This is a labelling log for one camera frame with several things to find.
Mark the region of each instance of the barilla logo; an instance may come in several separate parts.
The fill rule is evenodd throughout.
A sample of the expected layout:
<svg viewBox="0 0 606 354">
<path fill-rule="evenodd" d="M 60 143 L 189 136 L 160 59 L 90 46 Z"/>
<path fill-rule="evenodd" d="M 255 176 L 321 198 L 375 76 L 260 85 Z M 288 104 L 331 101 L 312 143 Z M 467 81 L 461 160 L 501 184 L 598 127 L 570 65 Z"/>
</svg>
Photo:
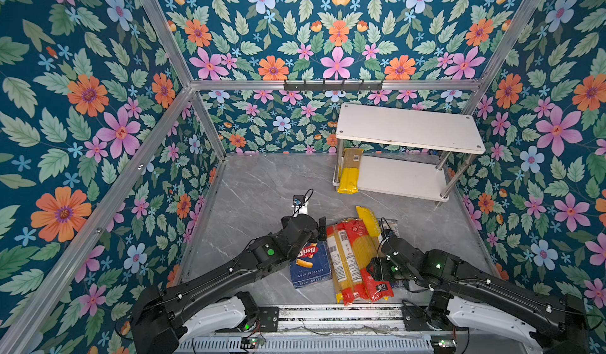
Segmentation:
<svg viewBox="0 0 606 354">
<path fill-rule="evenodd" d="M 298 258 L 313 258 L 313 255 L 319 251 L 318 246 L 306 246 L 301 250 Z"/>
</svg>

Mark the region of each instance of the white shelf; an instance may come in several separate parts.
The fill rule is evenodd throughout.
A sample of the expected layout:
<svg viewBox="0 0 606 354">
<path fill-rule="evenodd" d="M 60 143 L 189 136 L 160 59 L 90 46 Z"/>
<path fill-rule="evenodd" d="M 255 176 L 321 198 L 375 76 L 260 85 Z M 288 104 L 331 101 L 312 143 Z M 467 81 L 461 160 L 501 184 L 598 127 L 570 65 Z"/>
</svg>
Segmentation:
<svg viewBox="0 0 606 354">
<path fill-rule="evenodd" d="M 344 103 L 336 137 L 376 144 L 483 154 L 472 116 Z"/>
<path fill-rule="evenodd" d="M 363 155 L 360 161 L 359 190 L 447 201 L 448 198 L 440 197 L 445 187 L 444 171 L 437 171 L 434 164 L 368 155 Z"/>
</svg>

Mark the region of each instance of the gray marble surface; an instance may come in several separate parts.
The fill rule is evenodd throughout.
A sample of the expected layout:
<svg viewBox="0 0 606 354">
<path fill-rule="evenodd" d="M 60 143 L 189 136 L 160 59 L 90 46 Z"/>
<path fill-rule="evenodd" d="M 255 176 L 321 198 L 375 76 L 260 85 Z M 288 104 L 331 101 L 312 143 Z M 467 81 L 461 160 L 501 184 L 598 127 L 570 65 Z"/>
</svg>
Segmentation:
<svg viewBox="0 0 606 354">
<path fill-rule="evenodd" d="M 435 156 L 406 155 L 410 160 L 434 162 Z M 270 154 L 229 156 L 201 244 L 188 279 L 195 278 L 233 258 L 253 238 L 276 232 L 280 218 L 291 214 L 292 196 L 313 188 L 308 214 L 327 222 L 356 216 L 355 206 L 371 208 L 375 215 L 398 220 L 401 237 L 421 250 L 442 249 L 474 266 L 489 270 L 478 234 L 470 227 L 459 201 L 451 197 L 436 207 L 433 201 L 405 198 L 369 191 L 342 195 L 331 177 L 336 157 L 330 154 Z M 243 287 L 258 304 L 331 304 L 335 292 L 331 280 L 294 289 L 288 267 Z M 410 294 L 396 289 L 402 298 L 426 302 L 429 293 Z"/>
</svg>

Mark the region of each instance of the blue pasta box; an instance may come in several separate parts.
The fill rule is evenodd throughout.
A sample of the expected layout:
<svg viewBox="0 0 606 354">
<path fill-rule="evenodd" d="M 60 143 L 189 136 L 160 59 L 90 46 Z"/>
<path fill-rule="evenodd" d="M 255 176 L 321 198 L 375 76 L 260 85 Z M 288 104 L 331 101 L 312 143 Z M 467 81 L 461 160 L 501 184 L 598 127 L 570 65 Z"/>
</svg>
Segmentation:
<svg viewBox="0 0 606 354">
<path fill-rule="evenodd" d="M 290 280 L 294 288 L 331 279 L 328 246 L 325 241 L 307 243 L 297 259 L 290 263 Z"/>
</svg>

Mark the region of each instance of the yellow pasta package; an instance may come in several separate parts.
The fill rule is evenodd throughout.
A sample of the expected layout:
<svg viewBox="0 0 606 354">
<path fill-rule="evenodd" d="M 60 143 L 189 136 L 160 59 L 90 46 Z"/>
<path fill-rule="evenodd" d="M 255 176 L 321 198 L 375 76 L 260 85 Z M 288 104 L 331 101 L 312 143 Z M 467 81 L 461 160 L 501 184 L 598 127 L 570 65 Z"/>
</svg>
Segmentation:
<svg viewBox="0 0 606 354">
<path fill-rule="evenodd" d="M 338 193 L 352 194 L 358 192 L 358 176 L 360 175 L 361 148 L 346 148 L 343 156 L 343 170 Z"/>
</svg>

